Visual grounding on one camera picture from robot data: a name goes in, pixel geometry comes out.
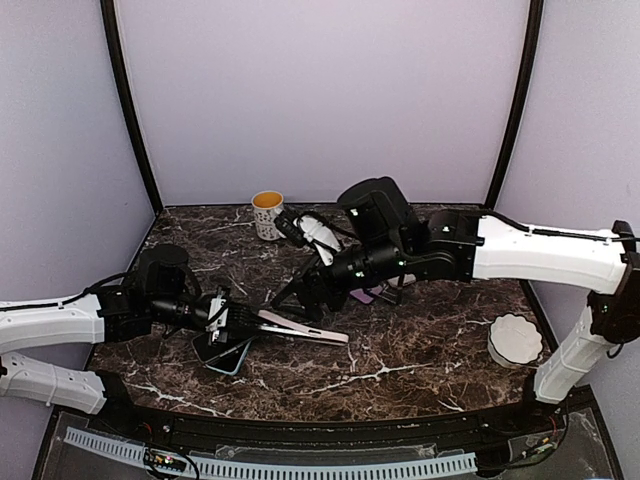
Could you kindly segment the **pink phone case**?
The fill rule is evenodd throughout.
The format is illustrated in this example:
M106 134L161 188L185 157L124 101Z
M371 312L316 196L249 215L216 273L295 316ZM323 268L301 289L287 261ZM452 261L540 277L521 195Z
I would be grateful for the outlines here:
M261 319L265 321L265 324L263 325L275 325L275 326L281 326L284 328L290 328L290 329L295 329L295 330L300 330L300 331L305 331L307 329L313 329L313 330L319 330L319 331L326 331L326 332L333 332L333 331L327 331L327 330L322 330L318 327L313 327L313 326L308 326L305 324L301 324L301 323L297 323L294 322L292 320L289 320L287 318L284 318L274 312L268 311L268 310L259 310L257 313L257 316Z

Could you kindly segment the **purple phone case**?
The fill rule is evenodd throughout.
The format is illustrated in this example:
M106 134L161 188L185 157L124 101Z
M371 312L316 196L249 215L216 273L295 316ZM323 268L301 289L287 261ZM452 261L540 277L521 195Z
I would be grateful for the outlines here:
M372 288L360 288L349 292L349 295L362 304L368 305L380 298L385 292L384 286L376 286Z

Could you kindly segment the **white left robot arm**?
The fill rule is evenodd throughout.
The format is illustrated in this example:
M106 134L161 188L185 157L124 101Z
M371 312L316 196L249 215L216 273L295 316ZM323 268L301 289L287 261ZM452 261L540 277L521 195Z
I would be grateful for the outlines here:
M66 369L23 355L59 344L120 343L163 325L208 341L250 334L254 310L232 301L226 290L204 294L183 248L161 244L144 250L137 266L68 298L1 305L1 394L99 415L120 436L141 427L120 377L110 372Z

